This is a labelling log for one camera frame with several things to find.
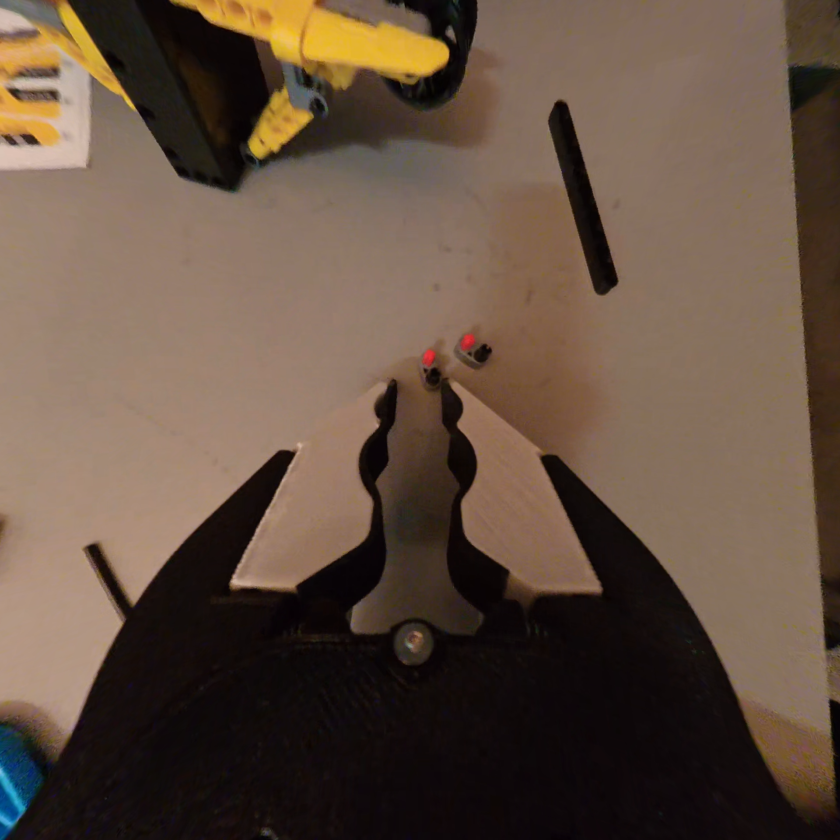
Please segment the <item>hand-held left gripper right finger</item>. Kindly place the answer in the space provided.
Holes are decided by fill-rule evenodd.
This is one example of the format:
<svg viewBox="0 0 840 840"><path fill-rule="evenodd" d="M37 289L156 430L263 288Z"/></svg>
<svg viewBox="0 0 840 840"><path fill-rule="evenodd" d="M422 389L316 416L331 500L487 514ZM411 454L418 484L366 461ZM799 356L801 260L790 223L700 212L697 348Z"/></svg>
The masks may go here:
<svg viewBox="0 0 840 840"><path fill-rule="evenodd" d="M528 614L545 598L602 596L543 451L459 383L446 381L440 402L457 484L447 545L456 591L483 617L508 603Z"/></svg>

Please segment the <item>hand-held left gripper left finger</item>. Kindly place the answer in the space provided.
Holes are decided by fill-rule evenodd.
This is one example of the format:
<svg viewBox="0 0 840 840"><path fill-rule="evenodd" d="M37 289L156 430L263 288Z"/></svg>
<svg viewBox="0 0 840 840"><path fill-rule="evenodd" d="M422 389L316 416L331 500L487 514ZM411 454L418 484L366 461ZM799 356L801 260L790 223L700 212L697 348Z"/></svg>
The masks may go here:
<svg viewBox="0 0 840 840"><path fill-rule="evenodd" d="M278 592L351 612L385 567L382 498L397 383L383 381L322 419L297 445L230 579L231 592Z"/></svg>

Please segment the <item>black axle rod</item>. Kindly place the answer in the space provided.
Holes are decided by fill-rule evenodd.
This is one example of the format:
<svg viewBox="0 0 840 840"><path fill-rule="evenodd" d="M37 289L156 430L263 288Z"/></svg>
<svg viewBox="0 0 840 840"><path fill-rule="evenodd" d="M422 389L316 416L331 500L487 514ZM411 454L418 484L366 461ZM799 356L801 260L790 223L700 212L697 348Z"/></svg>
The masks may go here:
<svg viewBox="0 0 840 840"><path fill-rule="evenodd" d="M549 116L549 132L586 268L595 293L603 297L616 288L618 275L566 101L558 100L554 103Z"/></svg>

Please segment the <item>yellow toy brick robot model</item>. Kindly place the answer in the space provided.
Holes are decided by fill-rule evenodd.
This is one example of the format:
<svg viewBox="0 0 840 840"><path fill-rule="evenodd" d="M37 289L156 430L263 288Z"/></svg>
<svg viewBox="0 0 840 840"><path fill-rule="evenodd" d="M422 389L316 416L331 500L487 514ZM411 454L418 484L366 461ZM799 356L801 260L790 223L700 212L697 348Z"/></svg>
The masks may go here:
<svg viewBox="0 0 840 840"><path fill-rule="evenodd" d="M48 2L54 33L182 178L233 191L360 74L417 111L455 98L477 2Z"/></svg>

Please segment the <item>thin black axle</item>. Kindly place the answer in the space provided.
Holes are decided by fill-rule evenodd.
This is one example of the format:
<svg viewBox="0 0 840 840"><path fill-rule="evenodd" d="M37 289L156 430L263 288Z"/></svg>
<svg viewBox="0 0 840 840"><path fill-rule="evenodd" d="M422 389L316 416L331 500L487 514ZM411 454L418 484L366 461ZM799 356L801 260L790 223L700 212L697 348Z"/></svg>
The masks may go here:
<svg viewBox="0 0 840 840"><path fill-rule="evenodd" d="M102 589L108 596L121 622L125 622L133 609L133 604L125 591L118 575L98 542L86 545L83 550L85 557L98 577Z"/></svg>

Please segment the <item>blue plastic object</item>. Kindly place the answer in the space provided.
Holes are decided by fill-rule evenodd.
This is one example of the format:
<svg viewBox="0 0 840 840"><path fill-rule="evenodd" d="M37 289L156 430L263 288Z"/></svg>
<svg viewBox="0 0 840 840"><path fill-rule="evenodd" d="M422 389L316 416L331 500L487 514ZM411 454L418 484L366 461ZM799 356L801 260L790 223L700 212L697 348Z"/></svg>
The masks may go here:
<svg viewBox="0 0 840 840"><path fill-rule="evenodd" d="M1 725L1 837L26 813L44 782L44 772L24 734Z"/></svg>

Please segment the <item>yellow grey sticker sheet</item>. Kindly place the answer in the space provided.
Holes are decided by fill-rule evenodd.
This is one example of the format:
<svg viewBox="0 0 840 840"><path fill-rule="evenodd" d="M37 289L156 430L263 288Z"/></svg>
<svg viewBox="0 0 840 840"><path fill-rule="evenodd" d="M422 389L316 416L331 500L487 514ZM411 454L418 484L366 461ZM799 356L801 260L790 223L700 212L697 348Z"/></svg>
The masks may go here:
<svg viewBox="0 0 840 840"><path fill-rule="evenodd" d="M85 169L91 138L91 80L57 45L46 22L1 12L1 171Z"/></svg>

